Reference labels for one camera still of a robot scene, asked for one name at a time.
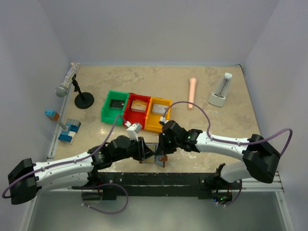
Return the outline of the blue orange brick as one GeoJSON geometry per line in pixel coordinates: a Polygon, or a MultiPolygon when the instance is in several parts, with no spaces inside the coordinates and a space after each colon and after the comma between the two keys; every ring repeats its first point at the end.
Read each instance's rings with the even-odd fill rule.
{"type": "Polygon", "coordinates": [[[57,122],[59,120],[60,115],[54,110],[46,110],[45,116],[51,120],[57,122]]]}

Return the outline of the black microphone stand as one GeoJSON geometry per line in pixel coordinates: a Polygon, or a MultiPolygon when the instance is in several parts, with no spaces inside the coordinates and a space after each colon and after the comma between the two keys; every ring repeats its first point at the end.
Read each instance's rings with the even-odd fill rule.
{"type": "Polygon", "coordinates": [[[89,92],[82,92],[80,90],[79,84],[76,81],[77,75],[74,74],[72,78],[72,84],[74,86],[74,92],[77,92],[78,95],[75,97],[74,103],[75,106],[79,109],[87,109],[91,107],[94,103],[94,97],[89,92]]]}

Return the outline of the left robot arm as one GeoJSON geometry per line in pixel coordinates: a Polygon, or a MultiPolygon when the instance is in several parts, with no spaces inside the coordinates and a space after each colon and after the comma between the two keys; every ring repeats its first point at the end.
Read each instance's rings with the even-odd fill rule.
{"type": "Polygon", "coordinates": [[[10,199],[12,205],[23,204],[43,190],[58,187],[59,181],[65,177],[70,177],[69,186],[81,187],[90,181],[91,174],[110,167],[114,162],[127,158],[141,162],[153,156],[155,151],[156,148],[142,137],[133,140],[118,136],[87,152],[59,161],[34,163],[31,158],[26,158],[8,174],[9,186],[5,192],[10,194],[4,193],[2,197],[10,199]]]}

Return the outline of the green plastic bin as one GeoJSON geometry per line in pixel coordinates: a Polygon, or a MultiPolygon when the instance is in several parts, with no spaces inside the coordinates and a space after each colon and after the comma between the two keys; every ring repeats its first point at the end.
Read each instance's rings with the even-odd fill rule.
{"type": "Polygon", "coordinates": [[[114,123],[117,115],[123,115],[127,106],[129,93],[110,90],[101,110],[101,121],[114,123]]]}

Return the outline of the orange card stack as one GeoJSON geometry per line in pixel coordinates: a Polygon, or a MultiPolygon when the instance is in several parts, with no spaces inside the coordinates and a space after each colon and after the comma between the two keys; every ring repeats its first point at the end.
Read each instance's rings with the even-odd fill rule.
{"type": "Polygon", "coordinates": [[[134,112],[144,113],[144,112],[146,112],[147,102],[134,100],[134,101],[132,101],[130,108],[134,112]]]}

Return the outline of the blue white brick stack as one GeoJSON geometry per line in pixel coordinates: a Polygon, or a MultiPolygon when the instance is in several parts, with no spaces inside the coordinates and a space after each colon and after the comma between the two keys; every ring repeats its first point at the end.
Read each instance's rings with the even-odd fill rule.
{"type": "Polygon", "coordinates": [[[79,120],[69,118],[67,119],[65,125],[67,126],[67,129],[61,131],[58,140],[64,143],[72,144],[77,136],[81,122],[79,120]]]}

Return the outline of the black card stack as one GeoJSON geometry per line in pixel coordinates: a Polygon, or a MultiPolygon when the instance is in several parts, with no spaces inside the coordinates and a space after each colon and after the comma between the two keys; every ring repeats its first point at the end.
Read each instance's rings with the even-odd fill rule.
{"type": "Polygon", "coordinates": [[[124,108],[124,105],[125,105],[125,100],[112,99],[109,107],[112,110],[122,110],[124,108]]]}

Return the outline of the brown leather card holder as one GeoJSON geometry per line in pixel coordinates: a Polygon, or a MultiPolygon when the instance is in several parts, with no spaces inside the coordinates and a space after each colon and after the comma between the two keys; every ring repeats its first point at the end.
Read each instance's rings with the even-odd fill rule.
{"type": "Polygon", "coordinates": [[[158,150],[158,143],[153,143],[153,142],[147,142],[146,146],[148,149],[150,149],[154,154],[147,157],[143,158],[140,160],[140,164],[151,164],[155,163],[161,167],[165,167],[166,161],[167,161],[167,156],[164,154],[158,154],[156,155],[156,152],[158,150]]]}

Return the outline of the red plastic bin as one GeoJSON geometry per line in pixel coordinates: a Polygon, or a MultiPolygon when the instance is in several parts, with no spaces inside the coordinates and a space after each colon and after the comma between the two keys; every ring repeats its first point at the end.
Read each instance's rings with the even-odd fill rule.
{"type": "Polygon", "coordinates": [[[142,128],[144,128],[146,113],[147,113],[147,110],[148,110],[148,107],[149,107],[150,99],[151,99],[151,97],[149,97],[149,96],[130,93],[128,101],[127,101],[127,105],[126,105],[126,108],[125,108],[124,114],[123,114],[124,119],[126,121],[129,121],[132,124],[133,123],[140,123],[142,125],[142,128]],[[141,113],[141,112],[132,111],[130,106],[131,106],[132,101],[134,101],[134,100],[147,102],[146,112],[141,113]]]}

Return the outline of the yellow plastic bin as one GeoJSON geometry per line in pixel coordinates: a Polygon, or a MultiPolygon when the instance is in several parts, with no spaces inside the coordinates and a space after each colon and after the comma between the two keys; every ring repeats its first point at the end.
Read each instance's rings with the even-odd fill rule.
{"type": "Polygon", "coordinates": [[[152,114],[153,104],[162,104],[169,107],[171,106],[172,101],[156,97],[151,97],[150,99],[149,107],[146,113],[144,129],[147,131],[160,133],[162,131],[162,125],[159,124],[161,116],[152,114]]]}

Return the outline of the silver glitter microphone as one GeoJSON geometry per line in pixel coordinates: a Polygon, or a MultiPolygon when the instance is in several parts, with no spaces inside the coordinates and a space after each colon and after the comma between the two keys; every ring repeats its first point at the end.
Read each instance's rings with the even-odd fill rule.
{"type": "Polygon", "coordinates": [[[71,67],[65,77],[62,80],[62,83],[55,89],[56,96],[63,98],[68,94],[69,88],[73,82],[74,75],[80,69],[80,63],[71,63],[71,67]]]}

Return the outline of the pink flashlight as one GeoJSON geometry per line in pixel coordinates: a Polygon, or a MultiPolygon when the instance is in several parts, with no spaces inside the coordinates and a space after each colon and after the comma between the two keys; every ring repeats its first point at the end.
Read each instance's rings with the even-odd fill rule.
{"type": "Polygon", "coordinates": [[[195,89],[196,89],[196,83],[197,79],[192,77],[189,80],[189,96],[188,96],[188,109],[192,110],[193,109],[193,103],[194,103],[194,97],[195,97],[195,89]]]}

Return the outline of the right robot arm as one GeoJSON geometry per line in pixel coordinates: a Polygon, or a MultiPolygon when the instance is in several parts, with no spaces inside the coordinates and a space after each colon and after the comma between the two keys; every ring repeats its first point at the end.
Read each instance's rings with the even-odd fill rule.
{"type": "Polygon", "coordinates": [[[237,162],[221,164],[216,175],[225,182],[254,178],[262,183],[272,183],[280,160],[280,153],[261,136],[236,139],[210,137],[199,129],[185,130],[173,120],[162,126],[156,155],[165,156],[178,148],[186,152],[215,153],[225,155],[237,162]]]}

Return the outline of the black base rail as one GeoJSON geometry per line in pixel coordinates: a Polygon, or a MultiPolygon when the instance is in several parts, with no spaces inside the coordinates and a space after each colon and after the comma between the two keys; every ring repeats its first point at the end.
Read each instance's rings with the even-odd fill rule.
{"type": "Polygon", "coordinates": [[[118,196],[147,197],[197,197],[198,199],[218,198],[215,193],[231,200],[231,193],[241,189],[238,182],[227,183],[215,177],[214,173],[134,173],[101,172],[83,186],[74,190],[95,190],[104,200],[115,200],[118,196]]]}

